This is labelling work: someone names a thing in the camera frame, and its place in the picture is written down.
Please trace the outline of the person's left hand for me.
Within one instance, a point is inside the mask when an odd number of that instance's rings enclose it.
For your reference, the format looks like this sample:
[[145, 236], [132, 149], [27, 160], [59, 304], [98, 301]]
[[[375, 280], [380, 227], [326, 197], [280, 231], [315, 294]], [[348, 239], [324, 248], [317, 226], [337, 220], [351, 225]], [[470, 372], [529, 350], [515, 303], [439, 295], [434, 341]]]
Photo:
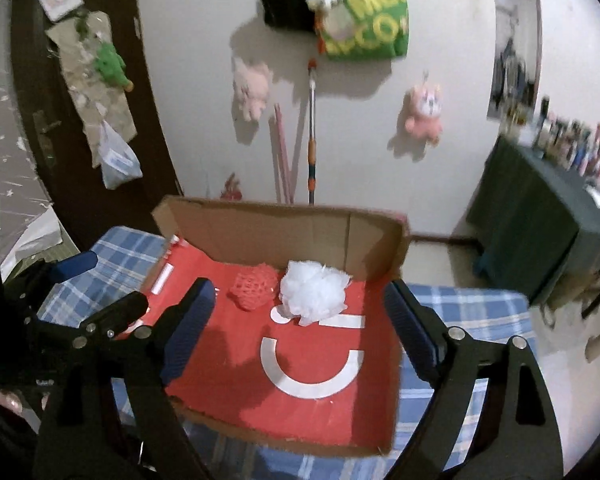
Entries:
[[26, 396], [19, 391], [0, 390], [0, 405], [22, 418], [39, 418], [39, 411], [46, 409], [50, 394], [48, 392], [32, 393]]

